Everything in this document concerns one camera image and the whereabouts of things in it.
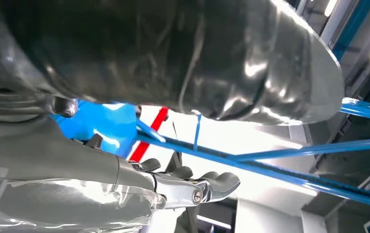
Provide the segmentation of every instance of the blue plastic part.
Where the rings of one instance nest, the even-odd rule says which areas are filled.
[[[229,159],[229,156],[228,158],[224,158],[210,153],[202,152],[200,150],[194,151],[192,149],[192,144],[174,140],[172,138],[166,137],[166,143],[161,143],[160,141],[155,140],[147,135],[138,134],[137,139],[156,146],[169,148],[186,154],[191,154],[214,162],[237,167],[281,181],[296,184],[308,189],[322,191],[342,198],[351,199],[370,205],[370,191],[364,189],[359,189],[342,183],[321,179],[294,171],[289,171],[275,166],[266,165],[260,162],[253,161],[249,164],[246,164],[231,160]]]
[[[156,140],[159,140],[160,142],[165,142],[165,139],[154,129],[150,128],[148,125],[146,125],[143,121],[137,119],[136,124],[138,127],[145,132],[147,135],[155,138]]]
[[[351,44],[354,36],[365,20],[366,16],[370,11],[370,0],[359,0],[355,7],[348,23],[343,28],[340,37],[338,38],[335,46],[332,49],[332,53],[340,61],[344,55],[346,49]]]
[[[79,101],[79,110],[72,118],[52,116],[65,137],[89,140],[94,134],[103,137],[103,151],[127,158],[135,142],[136,113],[131,104],[96,104]]]
[[[315,155],[325,153],[336,153],[345,151],[370,150],[370,139],[351,142],[339,142],[326,145],[304,147],[301,149],[272,150],[250,154],[242,154],[232,157],[235,161],[252,161],[256,159],[271,159],[281,157],[292,157],[302,155]]]
[[[195,132],[195,142],[193,143],[193,150],[197,150],[197,141],[199,138],[199,130],[200,130],[200,120],[202,119],[202,115],[198,114],[198,124],[196,125],[196,132]]]
[[[352,98],[343,98],[340,111],[355,116],[370,118],[370,103]]]

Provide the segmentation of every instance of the fluorescent light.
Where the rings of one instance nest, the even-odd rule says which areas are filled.
[[[223,228],[226,228],[226,229],[232,229],[232,227],[229,224],[226,224],[226,223],[223,223],[223,222],[219,222],[219,221],[210,219],[208,217],[203,217],[203,216],[200,216],[200,215],[197,215],[196,217],[197,217],[197,219],[199,219],[201,221],[211,223],[211,224],[213,224],[215,226],[220,226],[220,227],[223,227]]]
[[[336,2],[338,0],[330,0],[329,3],[327,4],[326,6],[326,9],[325,9],[325,16],[326,17],[329,17],[330,14],[332,13],[334,7],[336,6]]]

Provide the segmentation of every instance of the red bar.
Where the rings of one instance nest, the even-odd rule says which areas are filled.
[[[156,116],[155,120],[153,121],[150,127],[154,129],[155,131],[158,131],[159,128],[161,127],[162,122],[166,119],[167,115],[168,115],[168,109],[165,107],[162,107],[161,110],[159,110],[158,115]],[[149,147],[149,143],[140,142],[138,145],[138,148],[136,148],[136,150],[133,152],[132,156],[130,157],[130,160],[139,162],[144,156],[148,147]]]

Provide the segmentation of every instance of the bolt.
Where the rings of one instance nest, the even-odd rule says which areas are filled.
[[[199,204],[202,200],[202,192],[200,190],[195,190],[192,195],[192,201],[194,204]]]

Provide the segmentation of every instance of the blue metal pipe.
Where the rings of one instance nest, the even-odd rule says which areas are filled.
[[[340,111],[359,117],[370,118],[370,103],[352,98],[343,98]]]
[[[148,125],[146,125],[143,121],[136,119],[136,125],[146,134],[149,136],[155,138],[156,140],[159,140],[161,142],[165,142],[165,139],[158,133],[156,130],[150,128]]]
[[[144,141],[156,146],[169,148],[178,152],[191,154],[197,157],[208,159],[221,164],[237,167],[248,170],[257,174],[272,177],[281,181],[289,182],[305,188],[322,191],[342,198],[355,200],[361,203],[370,205],[370,191],[355,188],[346,184],[321,179],[318,177],[301,174],[294,171],[278,168],[271,165],[266,165],[260,162],[250,162],[249,164],[240,163],[229,158],[219,157],[202,151],[192,150],[193,145],[186,142],[181,142],[171,138],[165,138],[166,143],[155,140],[147,135],[138,134],[138,140]]]
[[[348,23],[343,28],[335,46],[332,49],[332,53],[340,61],[342,56],[345,54],[347,48],[351,44],[354,36],[359,31],[360,26],[365,20],[366,16],[370,11],[370,0],[359,0],[357,6],[352,12]]]
[[[301,149],[272,150],[250,154],[242,154],[232,157],[234,161],[252,161],[257,159],[272,159],[281,157],[292,157],[302,155],[315,155],[324,153],[335,153],[345,151],[369,150],[370,139],[351,142],[339,142],[326,145],[304,147]]]
[[[199,130],[200,130],[200,120],[202,119],[202,114],[198,114],[198,124],[196,125],[196,132],[195,132],[195,142],[193,143],[193,150],[197,150],[197,140],[199,138]]]

